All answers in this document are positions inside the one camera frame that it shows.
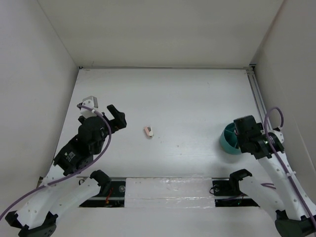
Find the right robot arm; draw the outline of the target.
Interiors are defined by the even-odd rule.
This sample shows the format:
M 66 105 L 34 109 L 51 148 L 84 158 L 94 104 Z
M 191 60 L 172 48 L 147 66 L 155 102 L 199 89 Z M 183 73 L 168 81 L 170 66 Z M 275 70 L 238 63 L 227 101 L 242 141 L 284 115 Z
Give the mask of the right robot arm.
M 282 237 L 306 237 L 316 231 L 316 204 L 309 198 L 285 151 L 281 126 L 268 118 L 237 118 L 225 134 L 242 153 L 253 155 L 270 181 L 264 183 L 246 169 L 227 178 L 128 178 L 126 208 L 211 208 L 257 206 L 272 219 Z

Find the pink eraser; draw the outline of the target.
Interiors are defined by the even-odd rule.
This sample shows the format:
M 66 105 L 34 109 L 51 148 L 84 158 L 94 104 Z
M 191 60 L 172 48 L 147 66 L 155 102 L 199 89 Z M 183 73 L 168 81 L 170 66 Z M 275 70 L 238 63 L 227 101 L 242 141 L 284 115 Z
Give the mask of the pink eraser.
M 152 138 L 154 136 L 154 132 L 153 132 L 151 126 L 145 126 L 144 131 L 145 131 L 148 138 Z

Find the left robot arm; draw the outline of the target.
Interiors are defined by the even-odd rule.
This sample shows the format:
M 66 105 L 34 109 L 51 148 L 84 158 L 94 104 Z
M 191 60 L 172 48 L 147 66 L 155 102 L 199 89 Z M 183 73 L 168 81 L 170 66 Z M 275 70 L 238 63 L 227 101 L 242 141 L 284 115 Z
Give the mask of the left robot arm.
M 41 185 L 21 196 L 0 215 L 20 230 L 20 237 L 51 236 L 65 212 L 91 197 L 104 196 L 111 189 L 111 178 L 96 170 L 63 195 L 69 181 L 98 161 L 109 147 L 112 135 L 127 126 L 125 114 L 114 105 L 107 106 L 113 119 L 85 102 L 77 107 L 81 112 L 78 132 L 53 159 Z

